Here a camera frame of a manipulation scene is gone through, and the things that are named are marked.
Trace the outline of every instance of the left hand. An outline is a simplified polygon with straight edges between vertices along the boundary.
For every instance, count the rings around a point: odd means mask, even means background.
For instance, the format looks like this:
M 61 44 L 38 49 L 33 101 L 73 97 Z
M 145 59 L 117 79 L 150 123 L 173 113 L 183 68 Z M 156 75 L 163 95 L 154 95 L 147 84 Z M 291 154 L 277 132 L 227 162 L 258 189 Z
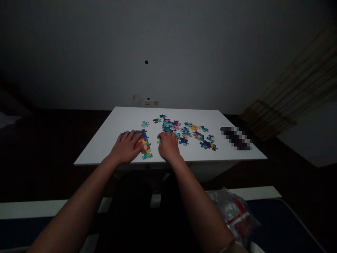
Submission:
M 123 138 L 119 135 L 108 157 L 116 160 L 118 164 L 129 163 L 141 152 L 144 146 L 138 142 L 141 134 L 126 131 Z

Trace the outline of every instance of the forearm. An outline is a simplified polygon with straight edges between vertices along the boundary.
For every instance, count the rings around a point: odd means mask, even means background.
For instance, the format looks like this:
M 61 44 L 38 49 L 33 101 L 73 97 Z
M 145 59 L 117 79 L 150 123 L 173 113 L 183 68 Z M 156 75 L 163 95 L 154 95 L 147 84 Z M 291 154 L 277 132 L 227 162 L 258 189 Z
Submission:
M 117 168 L 105 158 L 34 241 L 28 252 L 78 252 Z
M 182 157 L 170 161 L 193 232 L 206 252 L 219 252 L 234 237 Z

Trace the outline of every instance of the hand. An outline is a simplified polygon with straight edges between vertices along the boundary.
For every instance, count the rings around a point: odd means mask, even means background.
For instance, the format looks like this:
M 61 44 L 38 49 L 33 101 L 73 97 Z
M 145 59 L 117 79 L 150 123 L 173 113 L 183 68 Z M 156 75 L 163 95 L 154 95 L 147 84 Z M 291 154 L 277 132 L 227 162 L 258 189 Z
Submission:
M 161 132 L 158 134 L 157 138 L 161 138 L 159 144 L 159 154 L 163 159 L 171 162 L 172 159 L 180 157 L 180 152 L 178 148 L 178 137 L 171 132 Z
M 138 142 L 141 134 L 126 131 L 123 138 L 119 135 L 108 157 L 116 160 L 117 164 L 129 163 L 141 152 L 144 146 Z

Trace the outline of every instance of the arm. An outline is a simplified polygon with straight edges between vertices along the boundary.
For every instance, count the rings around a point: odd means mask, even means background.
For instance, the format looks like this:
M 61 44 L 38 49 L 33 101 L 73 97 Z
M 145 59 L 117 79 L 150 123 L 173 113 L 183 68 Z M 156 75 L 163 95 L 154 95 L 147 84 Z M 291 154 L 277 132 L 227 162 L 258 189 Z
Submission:
M 178 138 L 169 132 L 158 136 L 159 153 L 173 168 L 194 234 L 205 252 L 220 252 L 235 240 L 232 232 L 180 155 Z
M 67 201 L 36 238 L 28 252 L 78 252 L 102 201 L 103 191 L 121 163 L 132 161 L 142 150 L 140 134 L 127 131 L 118 137 L 110 154 Z

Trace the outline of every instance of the tabletop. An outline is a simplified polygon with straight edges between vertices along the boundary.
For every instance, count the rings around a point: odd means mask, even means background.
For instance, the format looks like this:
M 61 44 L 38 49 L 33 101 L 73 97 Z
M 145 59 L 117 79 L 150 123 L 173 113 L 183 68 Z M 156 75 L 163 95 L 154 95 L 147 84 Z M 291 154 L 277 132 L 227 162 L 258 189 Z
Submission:
M 197 131 L 206 137 L 213 135 L 214 144 L 218 148 L 204 149 L 200 142 L 193 136 L 188 138 L 188 145 L 179 144 L 180 154 L 186 162 L 198 161 L 241 161 L 267 159 L 267 157 L 258 150 L 255 145 L 250 144 L 251 150 L 237 150 L 229 140 L 222 135 L 221 127 L 233 127 L 234 125 L 217 110 L 190 110 L 190 109 L 164 109 L 164 108 L 136 108 L 136 107 L 115 107 L 100 129 L 90 140 L 88 145 L 82 151 L 75 161 L 75 165 L 99 164 L 109 154 L 118 136 L 125 131 L 132 129 L 145 129 L 148 141 L 151 144 L 152 157 L 142 159 L 139 154 L 132 163 L 158 163 L 165 162 L 158 151 L 157 135 L 163 131 L 161 122 L 155 124 L 153 119 L 160 118 L 160 115 L 166 115 L 171 122 L 179 121 L 181 128 L 185 127 L 185 122 L 191 122 L 196 126 L 204 126 L 208 132 L 202 129 Z M 142 122 L 149 122 L 149 126 L 142 127 Z

